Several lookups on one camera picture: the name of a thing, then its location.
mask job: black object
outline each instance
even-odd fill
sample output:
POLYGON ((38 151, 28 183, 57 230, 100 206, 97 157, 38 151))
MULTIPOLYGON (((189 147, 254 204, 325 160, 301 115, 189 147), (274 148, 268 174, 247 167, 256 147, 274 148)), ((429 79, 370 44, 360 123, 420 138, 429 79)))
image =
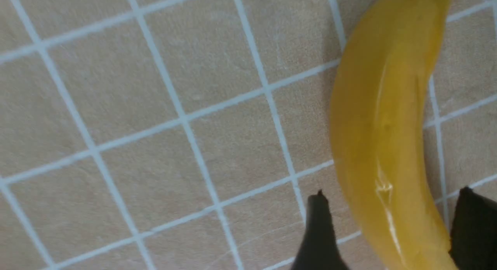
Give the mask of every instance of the black object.
POLYGON ((497 202, 461 189, 450 237, 460 270, 497 270, 497 202))
POLYGON ((307 200, 306 232, 291 270, 349 270, 340 257, 328 199, 321 190, 307 200))
MULTIPOLYGON (((304 240, 291 270, 349 270, 337 247, 328 199, 320 190, 307 206, 304 240)), ((450 237, 449 254, 459 270, 497 270, 497 202, 461 189, 450 237)))

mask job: yellow banana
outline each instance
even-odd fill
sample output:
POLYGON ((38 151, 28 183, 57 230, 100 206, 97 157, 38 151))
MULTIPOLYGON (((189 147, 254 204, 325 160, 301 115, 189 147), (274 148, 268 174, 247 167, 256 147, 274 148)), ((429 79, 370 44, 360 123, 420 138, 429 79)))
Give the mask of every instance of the yellow banana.
POLYGON ((389 270, 456 270, 426 182, 427 83, 452 0, 379 0, 351 35, 330 104, 339 183, 389 270))

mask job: floor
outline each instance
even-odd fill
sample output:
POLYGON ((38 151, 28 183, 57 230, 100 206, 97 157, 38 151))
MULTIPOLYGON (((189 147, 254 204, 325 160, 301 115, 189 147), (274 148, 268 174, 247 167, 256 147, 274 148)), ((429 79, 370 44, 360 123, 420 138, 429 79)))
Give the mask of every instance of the floor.
MULTIPOLYGON (((0 0, 1 270, 284 270, 323 188, 353 270, 384 269, 327 134, 374 0, 0 0)), ((456 0, 426 105, 446 222, 497 199, 497 0, 456 0)))

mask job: banana peel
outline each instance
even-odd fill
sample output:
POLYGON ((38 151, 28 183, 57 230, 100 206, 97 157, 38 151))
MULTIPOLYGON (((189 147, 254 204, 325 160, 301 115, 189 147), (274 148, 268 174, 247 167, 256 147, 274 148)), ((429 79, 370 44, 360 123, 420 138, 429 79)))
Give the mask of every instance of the banana peel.
POLYGON ((378 0, 350 36, 330 103, 335 169, 389 270, 456 270, 426 181, 422 125, 452 0, 378 0))

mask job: white grout line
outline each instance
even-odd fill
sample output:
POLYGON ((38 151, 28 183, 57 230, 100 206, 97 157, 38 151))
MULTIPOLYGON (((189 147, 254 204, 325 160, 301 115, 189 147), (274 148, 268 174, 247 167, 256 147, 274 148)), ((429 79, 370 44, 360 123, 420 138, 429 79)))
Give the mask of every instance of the white grout line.
MULTIPOLYGON (((153 4, 149 4, 147 6, 144 6, 143 8, 140 9, 141 12, 145 14, 152 13, 154 11, 162 10, 163 8, 183 3, 188 0, 161 0, 158 2, 155 2, 153 4)), ((74 40, 76 38, 81 38, 83 36, 86 36, 90 33, 95 33, 102 31, 108 27, 116 26, 118 24, 121 24, 123 22, 126 22, 128 20, 133 19, 133 12, 125 12, 113 17, 108 17, 106 19, 103 19, 101 21, 80 27, 78 29, 70 30, 68 32, 65 32, 61 35, 54 36, 51 38, 47 38, 44 40, 41 40, 39 45, 36 44, 30 44, 30 45, 24 45, 18 49, 15 49, 13 51, 9 52, 4 52, 3 54, 0 55, 0 64, 9 62, 9 61, 14 61, 15 59, 18 59, 20 57, 26 56, 27 54, 32 54, 33 52, 36 52, 39 49, 39 46, 48 48, 52 47, 54 45, 62 44, 64 42, 68 42, 70 40, 74 40)))
POLYGON ((144 38, 147 41, 147 45, 148 45, 150 52, 154 58, 154 62, 158 68, 160 76, 162 77, 162 80, 165 84, 165 87, 167 88, 169 96, 171 97, 172 103, 174 104, 174 108, 176 109, 176 112, 179 115, 179 119, 181 120, 181 124, 183 125, 183 128, 185 130, 186 137, 188 138, 188 141, 190 142, 190 145, 192 147, 192 151, 195 155, 195 158, 196 158, 197 163, 199 165, 200 171, 201 171, 202 176, 205 180, 207 190, 209 191, 211 199, 214 203, 214 207, 216 208, 219 220, 221 221, 222 229, 224 230, 224 233, 226 235, 226 241, 228 242, 229 248, 231 249, 231 252, 233 253, 233 257, 235 259, 236 266, 238 267, 238 270, 243 270, 242 260, 240 259, 240 255, 238 254, 238 249, 236 247, 235 239, 233 238, 233 235, 231 234, 231 230, 229 229, 228 220, 227 220, 226 216, 224 215, 224 212, 222 211, 222 207, 219 205, 219 198, 218 198, 218 195, 216 193, 216 189, 215 189, 215 187, 212 183, 212 180, 209 176, 209 171, 208 171, 207 166, 204 162, 204 158, 202 157, 202 153, 200 152, 200 148, 197 145, 193 131, 190 128, 190 124, 188 123, 188 120, 186 119, 186 114, 184 112, 183 107, 181 106, 181 102, 180 102, 179 97, 176 93, 176 90, 174 89, 171 78, 169 77, 169 74, 168 74, 167 69, 166 69, 165 64, 164 64, 164 61, 163 61, 162 57, 160 56, 159 50, 157 49, 157 46, 154 42, 154 38, 152 37, 152 34, 147 26, 147 23, 145 22, 144 16, 140 12, 140 8, 138 6, 137 1, 136 0, 128 0, 128 1, 131 5, 131 8, 133 9, 133 12, 135 13, 135 16, 136 16, 136 19, 138 20, 138 24, 140 25, 140 28, 142 29, 144 38))
MULTIPOLYGON (((340 238, 339 240, 337 240, 337 245, 343 244, 343 243, 347 242, 348 240, 352 240, 353 238, 359 237, 361 234, 362 233, 360 231, 357 231, 357 232, 352 233, 346 237, 340 238)), ((295 257, 292 257, 292 258, 289 258, 287 260, 276 263, 275 265, 266 267, 263 270, 275 270, 275 269, 278 269, 280 267, 283 267, 283 266, 286 266, 286 265, 293 263, 294 260, 295 260, 295 257)))
POLYGON ((319 74, 321 72, 324 72, 324 71, 326 71, 326 70, 328 70, 330 68, 335 68, 339 64, 340 64, 340 59, 335 59, 335 60, 330 61, 328 63, 316 66, 316 67, 311 68, 311 69, 309 69, 307 71, 298 73, 298 74, 290 76, 290 77, 288 77, 286 79, 282 79, 282 80, 279 80, 279 81, 277 81, 277 82, 275 82, 273 84, 270 84, 269 85, 269 89, 271 91, 274 91, 275 89, 287 86, 287 85, 292 84, 292 83, 294 83, 296 81, 300 81, 300 80, 303 80, 303 79, 305 79, 307 77, 311 77, 311 76, 317 75, 317 74, 319 74))
MULTIPOLYGON (((328 162, 324 162, 324 163, 319 164, 319 165, 317 165, 315 167, 312 167, 310 169, 307 169, 307 170, 304 170, 302 172, 299 172, 299 173, 296 174, 296 176, 298 176, 299 178, 301 178, 303 176, 306 176, 306 175, 311 174, 311 173, 315 173, 315 172, 317 172, 317 171, 319 171, 319 170, 321 170, 323 168, 331 166, 332 164, 333 164, 333 161, 330 160, 328 162)), ((252 196, 254 196, 256 194, 259 194, 259 193, 262 193, 262 192, 267 192, 268 190, 270 190, 272 188, 275 188, 278 185, 283 185, 284 183, 288 183, 288 182, 290 182, 290 177, 289 176, 286 177, 286 178, 283 178, 283 179, 281 179, 279 181, 273 182, 271 184, 264 185, 263 187, 254 189, 254 190, 252 190, 250 192, 244 193, 242 195, 235 196, 232 199, 228 199, 226 201, 222 201, 222 203, 219 203, 219 205, 221 207, 225 207, 225 206, 237 203, 238 201, 242 201, 244 199, 248 199, 249 197, 252 197, 252 196)), ((145 232, 141 233, 140 237, 141 238, 147 238, 147 237, 152 236, 152 235, 154 235, 154 234, 156 234, 158 232, 165 231, 165 230, 167 230, 169 228, 172 228, 172 227, 178 226, 180 224, 183 224, 183 223, 186 223, 186 222, 198 219, 200 217, 203 217, 204 215, 207 215, 207 214, 209 214, 209 213, 211 213, 211 212, 213 212, 215 210, 216 210, 216 207, 214 205, 213 206, 209 206, 209 207, 204 208, 204 210, 201 210, 199 212, 195 212, 195 213, 192 213, 192 214, 187 215, 185 217, 179 218, 177 220, 173 220, 171 222, 167 222, 166 224, 162 224, 160 226, 156 226, 156 227, 152 228, 149 231, 145 231, 145 232)), ((108 251, 110 251, 112 249, 116 249, 118 247, 122 247, 124 245, 128 245, 128 244, 133 243, 133 242, 135 242, 135 239, 132 238, 132 237, 131 238, 126 238, 126 239, 123 239, 123 240, 119 240, 117 242, 114 242, 114 243, 111 243, 111 244, 106 245, 104 247, 101 247, 100 249, 94 249, 91 252, 88 252, 88 253, 85 253, 85 254, 81 254, 79 256, 76 256, 74 258, 68 259, 67 261, 63 261, 61 263, 57 263, 57 267, 59 267, 59 268, 67 267, 67 266, 72 265, 74 263, 83 261, 85 259, 92 258, 93 256, 98 256, 98 255, 106 253, 106 252, 108 252, 108 251)))
POLYGON ((139 11, 142 15, 147 15, 172 5, 181 4, 188 0, 162 0, 142 7, 139 11))
MULTIPOLYGON (((338 65, 339 61, 340 60, 337 59, 337 60, 334 60, 334 61, 330 61, 329 63, 323 64, 323 65, 319 65, 319 66, 317 66, 315 68, 311 68, 310 70, 304 71, 304 72, 302 72, 300 74, 293 75, 291 77, 288 77, 287 79, 283 79, 281 81, 275 82, 274 84, 270 84, 269 87, 270 87, 270 89, 272 91, 275 90, 275 89, 277 89, 277 88, 284 87, 284 86, 292 84, 292 83, 294 83, 296 81, 300 81, 300 80, 302 80, 302 79, 304 79, 306 77, 310 77, 310 76, 316 75, 316 74, 318 74, 318 73, 320 73, 322 71, 325 71, 325 70, 327 70, 329 68, 333 68, 333 67, 335 67, 335 66, 338 65)), ((192 120, 198 119, 198 118, 200 118, 202 116, 206 116, 206 115, 209 115, 211 113, 214 113, 214 112, 220 111, 222 109, 225 109, 227 107, 231 107, 231 106, 237 105, 237 104, 239 104, 241 102, 244 102, 245 100, 250 100, 252 98, 255 98, 255 97, 263 95, 263 94, 264 94, 264 89, 263 88, 259 88, 259 89, 256 89, 254 91, 249 91, 247 93, 243 93, 242 95, 238 95, 238 96, 236 96, 234 98, 231 98, 229 100, 223 101, 221 103, 218 103, 218 104, 212 105, 210 107, 206 107, 204 109, 200 109, 200 110, 195 111, 193 113, 187 114, 186 115, 186 119, 188 121, 192 121, 192 120)), ((181 125, 181 120, 179 120, 179 119, 173 119, 173 120, 167 121, 165 123, 161 123, 159 125, 155 125, 155 126, 153 126, 151 128, 145 129, 143 131, 140 131, 140 132, 128 135, 128 136, 124 136, 124 137, 121 137, 121 138, 118 138, 118 139, 114 139, 114 140, 105 142, 103 144, 100 144, 100 145, 97 146, 97 150, 100 151, 100 152, 103 152, 103 151, 110 150, 112 148, 117 148, 119 146, 124 146, 124 145, 126 145, 128 143, 131 143, 133 141, 137 141, 139 139, 149 137, 149 136, 154 135, 154 134, 156 134, 158 132, 161 132, 163 130, 176 127, 178 125, 181 125)), ((78 160, 84 159, 84 158, 89 157, 89 156, 90 156, 89 151, 83 151, 83 152, 80 152, 80 153, 75 153, 73 155, 70 155, 68 157, 64 157, 64 158, 62 158, 60 160, 57 160, 55 162, 48 163, 48 164, 42 165, 40 167, 29 169, 27 171, 24 171, 24 172, 17 173, 15 175, 6 177, 5 180, 6 180, 6 183, 9 183, 9 184, 10 183, 17 183, 19 181, 23 181, 23 180, 32 178, 34 176, 37 176, 37 175, 40 175, 40 174, 43 174, 43 173, 47 173, 47 172, 55 170, 55 169, 60 169, 62 167, 68 166, 68 165, 73 164, 74 162, 76 162, 78 160)))
POLYGON ((287 260, 281 261, 280 263, 276 263, 275 265, 266 267, 263 270, 275 270, 275 269, 278 269, 280 267, 283 267, 283 266, 286 266, 286 265, 293 263, 294 260, 295 260, 295 257, 289 258, 287 260))
POLYGON ((458 13, 455 13, 455 14, 452 14, 452 15, 449 15, 447 17, 447 22, 453 22, 453 21, 456 21, 458 19, 461 19, 463 17, 466 17, 468 15, 471 15, 471 14, 474 14, 476 12, 479 12, 483 9, 486 9, 486 8, 490 8, 492 6, 492 2, 491 1, 485 1, 481 4, 478 4, 478 5, 475 5, 475 6, 472 6, 471 8, 467 8, 466 10, 463 10, 463 11, 460 11, 458 13))
POLYGON ((361 236, 361 234, 362 234, 362 232, 356 231, 348 236, 340 238, 339 240, 337 240, 337 245, 343 244, 349 240, 352 240, 353 238, 357 238, 357 237, 361 236))
POLYGON ((193 113, 190 113, 190 114, 186 115, 186 119, 188 121, 192 121, 192 120, 200 118, 202 116, 206 116, 208 114, 220 111, 220 110, 225 109, 227 107, 238 105, 238 104, 240 104, 240 103, 242 103, 242 102, 244 102, 246 100, 250 100, 252 98, 256 98, 256 97, 261 96, 263 94, 264 94, 264 89, 263 88, 258 88, 258 89, 255 89, 253 91, 249 91, 247 93, 243 93, 241 95, 233 97, 233 98, 231 98, 229 100, 223 101, 221 103, 218 103, 218 104, 212 105, 210 107, 206 107, 204 109, 201 109, 201 110, 195 111, 193 113))
MULTIPOLYGON (((166 8, 166 7, 175 5, 175 4, 183 3, 186 1, 188 1, 188 0, 162 0, 162 1, 158 1, 156 3, 144 6, 143 8, 140 9, 140 12, 142 12, 143 14, 149 14, 149 13, 152 13, 154 11, 158 11, 158 10, 161 10, 163 8, 166 8)), ((468 9, 463 10, 461 12, 458 12, 456 14, 450 15, 449 17, 447 17, 447 22, 456 21, 462 17, 465 17, 465 16, 470 15, 472 13, 476 13, 477 11, 481 11, 481 10, 489 8, 491 6, 492 6, 491 1, 485 1, 479 5, 473 6, 471 8, 468 8, 468 9)), ((131 20, 132 18, 133 18, 132 12, 126 12, 126 13, 116 15, 114 17, 108 17, 106 19, 95 22, 93 24, 89 24, 89 25, 80 27, 78 29, 74 29, 74 30, 68 31, 66 33, 62 33, 61 35, 41 40, 40 45, 42 47, 47 47, 47 48, 52 47, 54 45, 59 45, 59 44, 65 43, 65 42, 69 42, 70 40, 74 40, 76 38, 81 38, 81 37, 86 36, 90 33, 99 32, 99 31, 102 31, 108 27, 116 26, 118 24, 126 22, 127 20, 131 20)), ((343 39, 345 39, 344 34, 339 33, 340 31, 343 31, 343 25, 341 26, 342 29, 340 29, 337 25, 338 21, 334 21, 334 22, 335 22, 335 26, 337 26, 337 28, 335 28, 335 29, 337 30, 337 34, 339 35, 339 42, 343 43, 343 41, 341 40, 342 37, 340 37, 340 35, 343 36, 343 39)), ((5 62, 14 61, 14 60, 19 59, 19 58, 26 56, 28 54, 32 54, 33 52, 36 52, 37 49, 38 49, 37 45, 30 44, 30 45, 24 45, 22 47, 19 47, 17 49, 12 50, 12 51, 4 52, 4 53, 0 54, 0 64, 5 63, 5 62)))
MULTIPOLYGON (((333 164, 333 161, 330 160, 328 162, 319 164, 318 166, 315 166, 315 167, 312 167, 310 169, 307 169, 307 170, 304 170, 302 172, 299 172, 299 173, 297 173, 297 176, 299 178, 301 178, 303 176, 307 176, 307 175, 309 175, 311 173, 315 173, 316 171, 319 171, 319 170, 321 170, 323 168, 331 166, 332 164, 333 164)), ((485 183, 489 183, 489 182, 494 181, 494 180, 497 180, 497 174, 495 174, 493 176, 489 176, 487 178, 484 178, 483 180, 477 181, 477 182, 471 184, 469 187, 476 188, 478 186, 484 185, 485 183)), ((279 180, 277 182, 279 183, 278 185, 283 185, 284 183, 290 182, 290 177, 289 176, 285 177, 285 178, 283 178, 283 179, 281 179, 281 180, 279 180)), ((232 199, 228 199, 226 201, 223 201, 222 203, 220 203, 220 205, 223 206, 223 207, 227 206, 227 205, 231 205, 231 204, 234 204, 234 203, 236 203, 238 201, 242 201, 243 199, 248 199, 248 198, 250 198, 250 197, 252 197, 252 196, 254 196, 256 194, 259 194, 259 193, 262 193, 262 192, 266 192, 266 191, 268 191, 268 190, 270 190, 270 189, 275 188, 275 187, 278 186, 278 185, 271 185, 271 184, 268 184, 268 185, 265 185, 263 187, 254 189, 254 190, 252 190, 252 191, 250 191, 248 193, 244 193, 243 194, 244 197, 235 196, 232 199)), ((447 199, 449 199, 451 197, 454 197, 454 196, 457 196, 458 194, 459 194, 459 191, 456 190, 455 192, 452 192, 451 194, 447 195, 447 199)), ((437 199, 435 201, 435 204, 441 203, 442 200, 443 200, 442 198, 437 199)), ((182 217, 182 218, 179 218, 177 220, 174 220, 172 222, 168 222, 166 224, 154 227, 150 231, 143 232, 140 236, 142 238, 146 238, 146 237, 152 236, 155 233, 158 233, 158 232, 161 232, 161 231, 165 231, 165 230, 167 230, 169 228, 172 228, 172 227, 175 227, 177 225, 180 225, 180 224, 183 224, 183 223, 186 223, 186 222, 198 219, 200 217, 203 217, 204 215, 207 215, 207 214, 211 213, 212 211, 215 211, 215 209, 216 208, 214 206, 209 206, 207 208, 204 208, 204 210, 202 210, 202 211, 195 212, 195 213, 192 213, 192 214, 187 215, 185 217, 182 217)), ((342 244, 342 243, 344 243, 347 240, 353 239, 353 238, 359 236, 359 233, 360 233, 360 231, 352 233, 351 235, 346 236, 344 238, 340 238, 339 240, 337 240, 337 244, 342 244)), ((63 261, 61 263, 57 263, 56 266, 59 267, 59 268, 67 267, 67 266, 72 265, 74 263, 83 261, 85 259, 92 258, 93 256, 98 256, 98 255, 106 253, 106 252, 108 252, 108 251, 110 251, 112 249, 116 249, 118 247, 122 247, 124 245, 131 244, 133 242, 135 242, 135 240, 132 237, 131 238, 126 238, 126 239, 123 239, 123 240, 119 240, 119 241, 114 242, 112 244, 109 244, 109 245, 106 245, 104 247, 101 247, 100 249, 94 249, 91 252, 82 254, 80 256, 76 256, 74 258, 71 258, 71 259, 69 259, 67 261, 63 261)))
POLYGON ((119 194, 119 191, 117 190, 117 187, 114 184, 114 181, 112 180, 112 177, 110 176, 107 167, 105 166, 103 159, 96 150, 94 141, 92 140, 92 137, 90 136, 88 129, 85 126, 85 123, 83 123, 82 118, 80 114, 78 113, 78 110, 76 109, 76 106, 69 95, 69 92, 67 91, 66 86, 64 86, 64 82, 60 78, 59 72, 57 72, 57 68, 55 67, 55 63, 52 61, 50 56, 48 55, 48 52, 46 48, 42 47, 40 45, 41 39, 39 35, 36 33, 33 24, 30 21, 30 18, 28 17, 26 11, 24 10, 23 6, 21 5, 19 0, 11 0, 12 4, 16 8, 17 14, 19 15, 21 21, 23 22, 24 26, 26 27, 26 31, 30 35, 33 43, 37 47, 37 50, 39 54, 41 55, 43 62, 45 63, 48 72, 50 73, 55 85, 57 86, 57 90, 59 91, 62 99, 64 100, 64 103, 66 104, 67 109, 69 110, 69 113, 71 114, 74 122, 76 123, 76 126, 78 127, 79 132, 81 133, 81 136, 83 137, 83 140, 85 141, 85 144, 87 145, 90 154, 94 158, 94 161, 101 172, 103 179, 105 183, 107 184, 107 187, 110 191, 110 194, 112 195, 114 201, 116 202, 117 208, 121 212, 126 224, 128 225, 128 228, 131 231, 131 234, 133 234, 133 237, 135 238, 138 247, 140 249, 140 253, 142 254, 145 262, 151 261, 144 244, 141 240, 141 238, 138 237, 138 229, 135 226, 135 223, 133 222, 133 219, 131 218, 126 205, 124 204, 124 201, 119 194))
POLYGON ((476 181, 476 182, 472 183, 469 187, 470 188, 479 187, 479 186, 482 186, 486 183, 490 183, 491 181, 494 181, 494 180, 497 180, 497 174, 486 177, 486 178, 481 179, 479 181, 476 181))
POLYGON ((495 101, 497 101, 497 94, 489 96, 489 97, 487 97, 487 98, 485 98, 483 100, 479 100, 476 103, 473 103, 473 104, 471 104, 469 106, 466 106, 466 107, 464 107, 462 109, 458 109, 457 111, 449 113, 449 114, 447 114, 445 116, 442 116, 440 118, 440 123, 448 121, 448 120, 453 119, 455 117, 461 116, 463 114, 469 113, 469 112, 471 112, 471 111, 473 111, 475 109, 478 109, 479 107, 483 107, 483 106, 485 106, 487 104, 490 104, 492 102, 495 102, 495 101))
POLYGON ((215 206, 209 206, 207 208, 204 208, 204 210, 202 210, 200 212, 196 212, 196 213, 187 215, 185 217, 179 218, 177 220, 173 220, 171 222, 162 224, 160 226, 156 226, 156 227, 152 228, 151 230, 142 233, 142 237, 146 238, 146 237, 152 236, 152 235, 154 235, 154 234, 156 234, 158 232, 164 231, 166 229, 175 227, 175 226, 183 224, 183 223, 187 223, 187 222, 192 221, 192 220, 196 220, 198 218, 201 218, 204 215, 210 214, 210 213, 212 213, 214 211, 216 211, 216 207, 215 206))
MULTIPOLYGON (((497 174, 492 175, 492 176, 488 176, 488 177, 483 178, 479 181, 476 181, 476 182, 472 183, 471 185, 469 185, 469 187, 470 188, 477 188, 477 187, 480 187, 486 183, 490 183, 491 181, 494 181, 494 180, 497 180, 497 174)), ((450 198, 458 196, 458 195, 459 195, 459 190, 456 190, 455 192, 447 194, 447 199, 450 199, 450 198)))
POLYGON ((494 22, 495 22, 495 40, 497 41, 497 0, 493 0, 494 5, 494 22))
POLYGON ((68 267, 69 265, 73 265, 75 263, 82 262, 82 261, 90 259, 94 256, 104 254, 104 253, 109 252, 113 249, 117 249, 118 247, 123 247, 125 245, 129 245, 132 243, 135 243, 135 238, 133 238, 133 237, 119 240, 119 241, 114 242, 112 244, 106 245, 105 247, 101 247, 100 249, 94 249, 91 252, 87 252, 87 253, 82 254, 80 256, 76 256, 74 258, 63 261, 61 263, 57 263, 57 267, 59 269, 62 269, 62 268, 68 267))
POLYGON ((24 211, 21 208, 16 197, 10 191, 10 189, 7 187, 7 185, 4 183, 2 176, 0 176, 0 192, 5 197, 5 200, 7 201, 7 203, 9 203, 10 208, 12 209, 14 214, 16 214, 17 218, 19 219, 19 222, 21 223, 21 225, 23 226, 27 235, 30 237, 31 241, 33 242, 34 247, 37 249, 41 258, 48 266, 47 269, 48 270, 51 270, 51 269, 55 270, 56 268, 54 267, 55 266, 54 260, 52 259, 52 257, 48 253, 48 250, 46 249, 45 245, 43 245, 43 243, 41 242, 35 229, 31 225, 30 219, 28 219, 28 217, 24 213, 24 211))
POLYGON ((243 7, 242 0, 234 0, 234 1, 236 5, 236 10, 238 11, 238 15, 242 22, 243 31, 245 32, 245 36, 247 37, 248 47, 250 48, 250 52, 252 53, 252 58, 254 58, 255 66, 257 68, 257 73, 259 74, 259 79, 261 80, 262 88, 264 89, 266 99, 268 100, 269 109, 273 117, 273 121, 275 123, 276 132, 278 134, 278 139, 281 145, 281 149, 283 151, 283 156, 285 158, 286 165, 288 167, 288 172, 290 173, 293 191, 295 192, 295 197, 297 199, 297 203, 299 206, 300 215, 302 216, 302 219, 305 222, 306 208, 304 205, 304 201, 302 200, 299 184, 297 182, 297 179, 295 178, 295 169, 293 168, 290 152, 288 151, 288 146, 286 144, 285 134, 283 132, 283 127, 281 126, 281 122, 278 115, 278 109, 276 108, 275 101, 271 94, 271 89, 268 84, 268 78, 266 77, 266 73, 264 72, 264 67, 262 65, 262 61, 259 56, 259 52, 257 50, 257 45, 255 43, 254 35, 252 34, 252 29, 250 28, 250 23, 249 20, 247 19, 247 15, 243 7))
POLYGON ((340 6, 337 0, 329 0, 330 7, 332 9, 333 23, 335 24, 335 30, 339 37, 340 49, 343 52, 345 45, 347 43, 347 38, 345 35, 345 30, 343 29, 343 22, 340 14, 340 6))
POLYGON ((136 132, 134 134, 124 136, 122 138, 114 139, 114 140, 108 141, 106 143, 103 143, 103 144, 97 146, 97 149, 100 152, 104 152, 104 151, 110 150, 112 148, 117 148, 118 146, 124 146, 124 145, 132 143, 134 141, 138 141, 139 139, 153 136, 153 135, 155 135, 159 132, 162 132, 166 129, 171 129, 171 128, 174 128, 174 127, 179 126, 179 125, 181 125, 181 120, 179 120, 179 119, 173 119, 170 121, 166 121, 165 123, 155 125, 154 127, 142 130, 140 132, 136 132))
POLYGON ((57 160, 56 162, 52 162, 49 164, 42 165, 40 167, 36 167, 33 169, 30 169, 28 171, 24 171, 18 174, 15 174, 13 176, 5 178, 5 183, 7 185, 10 185, 12 183, 18 183, 23 180, 27 180, 29 178, 32 178, 34 176, 38 176, 47 172, 50 172, 55 169, 59 169, 62 167, 66 167, 70 164, 73 164, 74 162, 77 162, 78 160, 85 159, 87 157, 90 157, 91 154, 89 151, 83 151, 80 153, 75 153, 74 155, 70 155, 68 157, 64 157, 63 159, 57 160))
POLYGON ((445 160, 443 157, 442 130, 440 128, 440 111, 436 100, 433 76, 430 77, 428 88, 430 91, 431 106, 433 107, 433 115, 435 120, 436 147, 438 151, 440 187, 442 190, 443 220, 445 222, 445 226, 449 229, 449 208, 447 207, 447 185, 445 183, 445 160))

